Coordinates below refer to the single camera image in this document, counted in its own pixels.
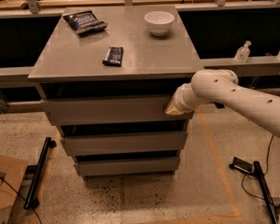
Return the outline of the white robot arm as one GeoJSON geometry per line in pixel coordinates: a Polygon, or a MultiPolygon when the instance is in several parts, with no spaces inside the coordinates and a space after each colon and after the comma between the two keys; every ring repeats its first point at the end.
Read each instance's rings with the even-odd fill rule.
{"type": "Polygon", "coordinates": [[[196,72],[190,83],[176,89],[165,113],[178,116],[208,103],[226,105],[280,138],[280,97],[239,86],[231,70],[196,72]]]}

